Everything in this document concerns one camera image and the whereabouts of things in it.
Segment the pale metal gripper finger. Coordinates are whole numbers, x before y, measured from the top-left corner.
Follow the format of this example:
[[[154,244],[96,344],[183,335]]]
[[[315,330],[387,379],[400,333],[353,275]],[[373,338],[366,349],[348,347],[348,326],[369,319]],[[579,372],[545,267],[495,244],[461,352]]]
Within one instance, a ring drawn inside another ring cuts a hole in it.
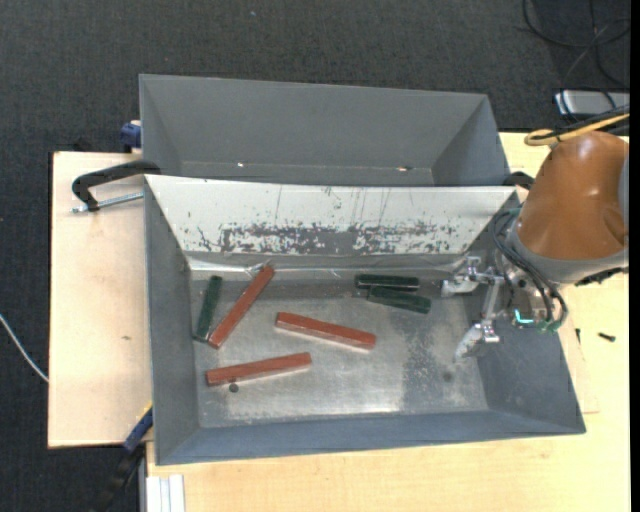
[[[458,362],[467,358],[481,357],[500,342],[501,338],[496,332],[493,322],[475,323],[458,343],[454,352],[454,361]]]
[[[481,272],[482,258],[468,256],[462,267],[451,277],[441,283],[442,296],[454,296],[473,292],[480,284],[491,285],[494,283],[494,273],[491,267]]]

